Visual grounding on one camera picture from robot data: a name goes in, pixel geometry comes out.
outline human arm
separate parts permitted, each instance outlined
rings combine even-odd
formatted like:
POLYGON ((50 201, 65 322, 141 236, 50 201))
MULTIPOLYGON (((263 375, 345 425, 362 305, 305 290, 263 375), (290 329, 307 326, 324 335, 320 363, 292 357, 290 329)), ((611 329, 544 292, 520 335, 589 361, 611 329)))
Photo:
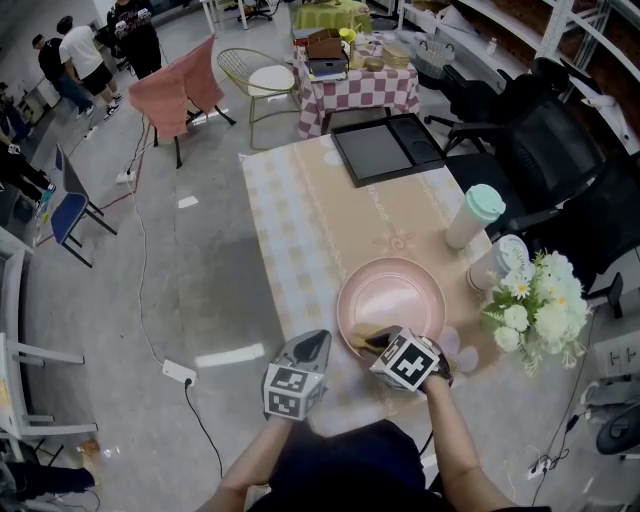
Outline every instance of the human arm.
POLYGON ((429 376, 423 390, 427 394, 444 493, 456 512, 491 512, 515 507, 482 470, 447 381, 438 375, 429 376))
POLYGON ((249 487, 269 482, 292 426, 291 420, 271 416, 229 468, 213 497, 197 512, 242 512, 249 487))

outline tray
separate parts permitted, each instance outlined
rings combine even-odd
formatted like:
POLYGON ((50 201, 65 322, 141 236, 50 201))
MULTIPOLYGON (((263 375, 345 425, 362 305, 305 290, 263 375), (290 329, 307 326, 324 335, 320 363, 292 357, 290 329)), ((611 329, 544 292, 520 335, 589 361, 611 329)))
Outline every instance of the tray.
POLYGON ((400 114, 331 130, 358 187, 444 167, 446 155, 415 114, 400 114))

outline extension cord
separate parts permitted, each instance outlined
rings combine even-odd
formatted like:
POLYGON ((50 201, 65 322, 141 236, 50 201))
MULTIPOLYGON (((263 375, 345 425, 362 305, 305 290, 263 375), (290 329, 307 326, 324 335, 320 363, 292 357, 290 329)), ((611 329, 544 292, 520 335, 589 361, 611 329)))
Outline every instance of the extension cord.
POLYGON ((531 466, 527 471, 527 480, 533 480, 539 476, 544 475, 551 468, 551 459, 545 459, 544 461, 537 461, 536 464, 531 466))

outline white cushion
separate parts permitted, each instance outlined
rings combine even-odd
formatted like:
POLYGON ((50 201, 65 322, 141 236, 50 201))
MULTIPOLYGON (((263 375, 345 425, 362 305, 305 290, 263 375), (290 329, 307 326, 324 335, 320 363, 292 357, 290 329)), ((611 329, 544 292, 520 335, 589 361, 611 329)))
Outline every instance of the white cushion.
MULTIPOLYGON (((291 71, 284 66, 277 64, 275 66, 267 66, 254 71, 249 77, 249 82, 253 85, 268 87, 269 89, 280 89, 282 92, 293 87, 294 78, 291 71)), ((269 91, 259 87, 249 86, 249 94, 251 96, 270 96, 278 94, 278 91, 269 91)))

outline red checkered tablecloth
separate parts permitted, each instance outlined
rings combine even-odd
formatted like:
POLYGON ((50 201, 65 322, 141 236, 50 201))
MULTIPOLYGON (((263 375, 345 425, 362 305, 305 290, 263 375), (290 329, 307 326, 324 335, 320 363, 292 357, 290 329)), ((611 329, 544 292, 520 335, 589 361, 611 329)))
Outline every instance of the red checkered tablecloth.
MULTIPOLYGON (((380 57, 382 44, 390 39, 373 34, 368 40, 369 44, 356 48, 361 57, 380 57)), ((312 83, 306 51, 296 46, 293 67, 300 88, 298 132, 303 139, 320 136, 322 121, 330 112, 369 107, 389 107, 394 113, 420 111, 418 73, 411 64, 407 69, 385 66, 376 72, 354 69, 346 80, 312 83)))

